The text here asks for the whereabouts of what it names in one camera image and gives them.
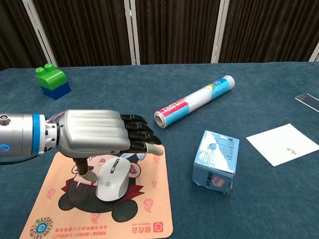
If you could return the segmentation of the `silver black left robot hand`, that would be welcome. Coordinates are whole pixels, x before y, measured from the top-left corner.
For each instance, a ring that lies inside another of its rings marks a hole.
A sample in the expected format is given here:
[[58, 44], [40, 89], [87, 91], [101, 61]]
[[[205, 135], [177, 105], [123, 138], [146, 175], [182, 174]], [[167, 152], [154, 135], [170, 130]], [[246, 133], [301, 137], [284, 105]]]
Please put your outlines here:
[[67, 110], [44, 121], [45, 130], [39, 152], [52, 148], [72, 158], [79, 176], [96, 182], [88, 158], [119, 153], [163, 155], [161, 140], [139, 115], [113, 110]]

